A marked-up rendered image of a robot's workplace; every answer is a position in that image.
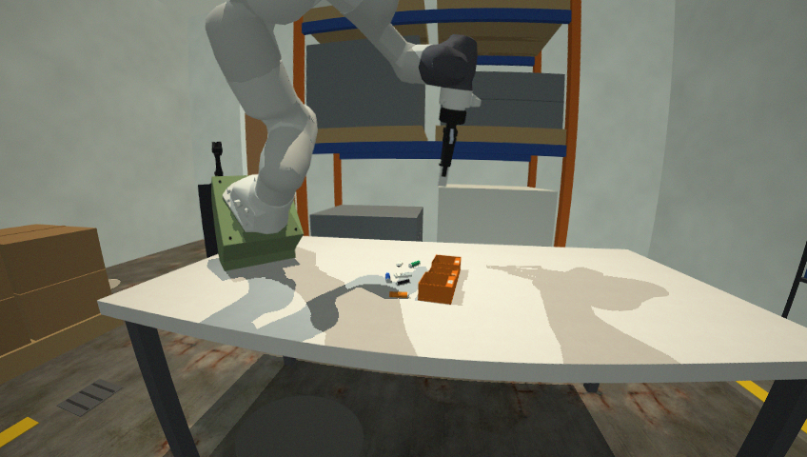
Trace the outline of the orange rack of bins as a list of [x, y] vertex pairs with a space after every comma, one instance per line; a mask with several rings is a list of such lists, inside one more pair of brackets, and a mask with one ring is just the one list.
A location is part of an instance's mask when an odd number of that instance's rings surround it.
[[418, 300], [451, 305], [461, 271], [460, 259], [462, 257], [436, 254], [430, 270], [424, 273], [418, 284]]

